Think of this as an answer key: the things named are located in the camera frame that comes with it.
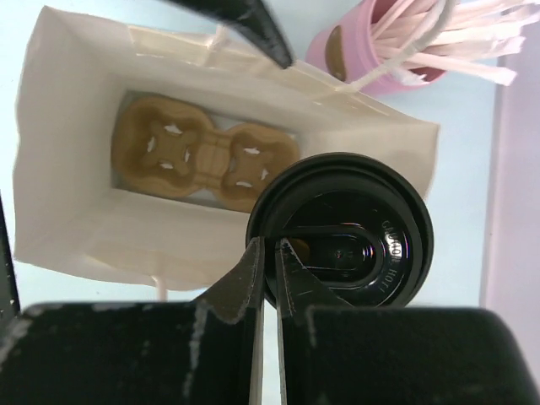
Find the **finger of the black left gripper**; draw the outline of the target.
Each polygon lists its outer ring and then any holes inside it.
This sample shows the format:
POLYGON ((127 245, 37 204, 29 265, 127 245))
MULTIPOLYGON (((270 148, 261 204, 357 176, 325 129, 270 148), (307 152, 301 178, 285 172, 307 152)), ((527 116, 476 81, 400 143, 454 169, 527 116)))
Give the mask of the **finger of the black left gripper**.
POLYGON ((271 11, 261 0, 171 0, 231 28, 282 69, 294 64, 294 53, 271 11))

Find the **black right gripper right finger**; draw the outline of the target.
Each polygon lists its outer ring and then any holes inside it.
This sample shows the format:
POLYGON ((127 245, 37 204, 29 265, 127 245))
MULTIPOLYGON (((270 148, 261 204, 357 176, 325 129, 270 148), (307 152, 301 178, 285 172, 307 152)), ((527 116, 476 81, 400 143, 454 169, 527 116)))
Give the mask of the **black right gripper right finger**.
POLYGON ((510 329, 479 308, 353 307, 276 245, 285 404, 531 404, 510 329))

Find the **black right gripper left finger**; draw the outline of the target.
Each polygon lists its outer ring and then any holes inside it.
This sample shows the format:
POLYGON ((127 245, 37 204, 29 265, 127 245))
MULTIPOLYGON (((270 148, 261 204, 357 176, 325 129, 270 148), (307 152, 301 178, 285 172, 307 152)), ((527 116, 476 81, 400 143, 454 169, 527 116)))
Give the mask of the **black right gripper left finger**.
POLYGON ((265 241, 187 302, 46 303, 1 345, 4 404, 258 404, 265 241))

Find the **single brown paper cup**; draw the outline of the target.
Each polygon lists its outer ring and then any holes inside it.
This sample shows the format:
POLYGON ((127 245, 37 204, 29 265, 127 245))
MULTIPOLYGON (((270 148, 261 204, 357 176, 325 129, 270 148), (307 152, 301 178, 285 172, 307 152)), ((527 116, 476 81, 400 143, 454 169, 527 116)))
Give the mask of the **single brown paper cup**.
POLYGON ((311 247, 305 241, 301 239, 291 238, 289 239, 290 245, 292 246, 296 256, 299 258, 299 261, 305 267, 311 266, 311 247))

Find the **black plastic cup lid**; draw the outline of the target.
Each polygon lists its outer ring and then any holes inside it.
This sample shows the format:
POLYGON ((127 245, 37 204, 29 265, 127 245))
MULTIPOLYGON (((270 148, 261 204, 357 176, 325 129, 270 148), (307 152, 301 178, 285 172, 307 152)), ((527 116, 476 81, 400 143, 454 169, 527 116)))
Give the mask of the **black plastic cup lid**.
POLYGON ((246 239, 255 237, 305 240, 311 266, 300 264, 353 306, 407 305, 435 249, 429 211, 410 182, 351 153, 300 160, 272 180, 246 227, 246 239))

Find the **brown pulp cup carrier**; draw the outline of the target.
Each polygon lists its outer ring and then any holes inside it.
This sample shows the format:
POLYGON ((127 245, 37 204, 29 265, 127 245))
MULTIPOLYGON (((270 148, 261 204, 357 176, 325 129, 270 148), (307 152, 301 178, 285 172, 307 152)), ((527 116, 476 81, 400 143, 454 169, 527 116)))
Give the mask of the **brown pulp cup carrier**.
POLYGON ((134 191, 178 199, 208 190, 245 213, 299 158, 285 132, 252 122, 222 130, 203 109, 157 95, 120 114, 111 142, 111 165, 134 191))

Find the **white and blue paper bag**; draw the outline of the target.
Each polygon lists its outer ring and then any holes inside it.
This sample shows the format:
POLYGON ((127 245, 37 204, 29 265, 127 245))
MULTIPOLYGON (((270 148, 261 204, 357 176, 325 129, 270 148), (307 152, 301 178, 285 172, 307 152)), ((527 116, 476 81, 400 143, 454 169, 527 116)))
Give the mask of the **white and blue paper bag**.
POLYGON ((225 33, 172 33, 44 7, 26 48, 13 169, 15 258, 80 278, 199 289, 245 250, 248 216, 209 192, 136 192, 111 165, 113 132, 131 97, 200 107, 223 126, 286 132, 301 157, 369 156, 425 196, 440 128, 305 62, 276 67, 225 33))

